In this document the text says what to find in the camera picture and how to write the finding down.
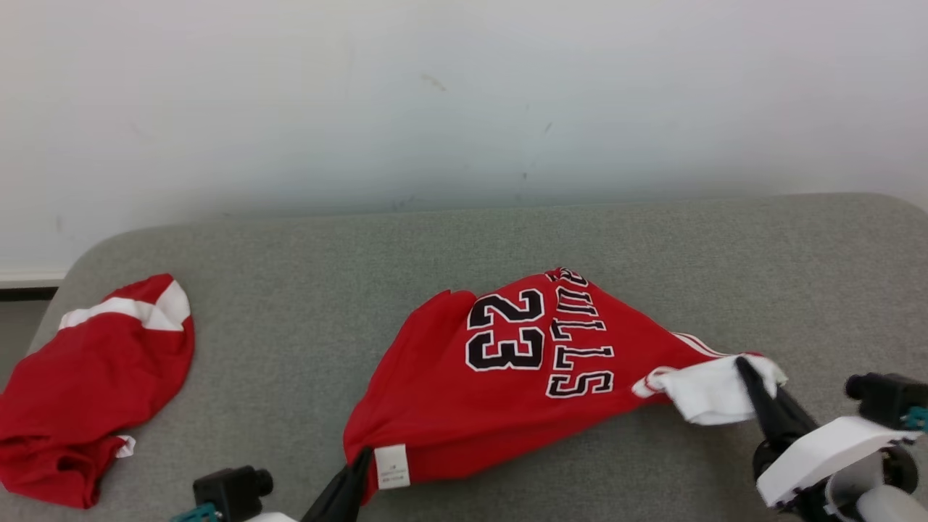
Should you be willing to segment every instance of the white stripe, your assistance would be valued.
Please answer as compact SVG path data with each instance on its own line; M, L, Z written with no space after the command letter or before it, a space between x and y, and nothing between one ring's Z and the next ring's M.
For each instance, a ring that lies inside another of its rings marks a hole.
M182 332L184 320L190 316L190 303L177 281L161 293L156 304L124 297L111 297L91 308L72 310L61 318L59 330L84 324L100 314L115 313L136 318L146 330Z
M164 315L175 324L184 322L190 317L190 302L187 301L187 294L180 287L177 281L171 281L171 284L164 289L155 307L164 312Z
M674 336L675 336L677 339L679 339L680 341L683 341L684 343L686 343L687 346L689 346L690 348L692 348L692 349L696 350L697 352L699 352L699 353L705 355L706 357L711 357L711 358L713 358L713 359L717 359L717 358L720 358L720 357L727 357L727 356L728 356L727 354L723 354L723 353L716 352L715 350L713 350L713 349L710 348L709 346L706 346L705 344L703 344L702 341L700 341L700 340L697 339L696 337L693 337L692 335L689 335L689 334L687 334L687 333L676 333L676 332L674 332Z
M125 444L116 451L117 459L124 459L126 457L131 457L135 455L135 439L128 435L117 435L116 437L125 440Z
M648 398L657 393L656 391L648 388L648 385L645 383L645 379L647 379L647 377L642 377L632 385L632 393L641 398Z
M728 356L734 355L734 354L723 354L722 352L716 352L715 350L710 348L706 343L704 343L702 339L693 335L692 333L680 333L680 335L683 335L689 338L691 341L695 342L697 345L702 346L702 349L706 350L709 353L714 353L718 355L719 357L728 357Z

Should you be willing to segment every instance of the red jersey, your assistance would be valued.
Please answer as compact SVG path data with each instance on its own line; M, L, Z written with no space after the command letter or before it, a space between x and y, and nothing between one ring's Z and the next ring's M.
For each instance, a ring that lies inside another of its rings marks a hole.
M152 276L73 310L0 394L0 482L11 493L87 509L128 437L180 389L193 358L187 294Z
M650 375L722 355L566 268L480 298L443 292L384 355L345 427L345 455L405 444L409 481L462 478L669 402ZM378 488L374 467L365 501Z

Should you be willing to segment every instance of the white tag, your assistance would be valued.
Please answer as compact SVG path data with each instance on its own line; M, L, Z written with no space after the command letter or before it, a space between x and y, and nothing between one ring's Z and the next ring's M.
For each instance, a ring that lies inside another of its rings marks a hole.
M377 486L380 489L405 488L409 485L406 444L376 448L374 462L377 463Z

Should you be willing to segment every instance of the couch cushion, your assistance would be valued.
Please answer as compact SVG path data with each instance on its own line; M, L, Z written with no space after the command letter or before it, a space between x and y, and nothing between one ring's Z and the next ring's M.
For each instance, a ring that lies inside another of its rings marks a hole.
M65 311L167 271L196 325L184 388L132 430L135 456L104 478L97 507L0 492L0 513L164 521L193 507L193 479L252 464L275 479L266 510L298 519L344 464L345 422L411 310L446 288L487 292L557 266L719 351L769 355L820 422L854 411L852 373L928 379L928 215L883 196L152 228L77 262L32 349ZM774 520L752 481L760 439L750 423L700 427L649 407L467 480L380 492L361 519Z

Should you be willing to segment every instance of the fabric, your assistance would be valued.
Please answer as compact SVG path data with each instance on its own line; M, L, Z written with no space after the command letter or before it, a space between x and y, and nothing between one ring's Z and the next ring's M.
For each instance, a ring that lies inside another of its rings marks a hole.
M675 335L693 344L701 342L692 335ZM777 385L786 383L786 374L777 363L756 355L741 357L747 358L757 370L768 394L777 396ZM665 393L688 423L718 425L746 421L754 418L754 406L735 367L737 358L713 359L680 370L662 367L635 383L632 391L644 398Z
M0 395L0 481L70 507L99 499L99 480L184 383L193 356L187 296L168 274L128 285L62 317L58 334L14 369Z
M712 372L727 384L737 378L733 364L729 375L716 366L687 370L718 358L724 355L668 332L567 268L480 298L444 292L412 313L374 372L345 427L345 456L350 463L364 447L376 455L405 445L408 481L463 478L667 401L651 380L668 374L684 376L664 387L709 398L715 383L700 389L699 375ZM701 412L716 424L732 413ZM747 418L739 413L735 420ZM366 500L387 473L379 468L369 471Z
M406 208L436 204L421 199ZM672 332L769 356L825 423L854 411L843 392L853 373L928 375L926 259L928 215L872 194L228 218L124 234L77 261L33 349L69 310L170 272L196 320L187 381L127 432L138 451L112 466L93 509L0 490L0 518L164 522L192 507L194 478L248 463L274 476L265 511L299 519L344 466L342 431L410 310L445 288L485 294L558 266ZM464 480L377 494L360 519L783 522L754 487L759 443L753 422L698 426L651 405ZM928 469L928 444L909 449ZM925 484L915 498L928 505Z

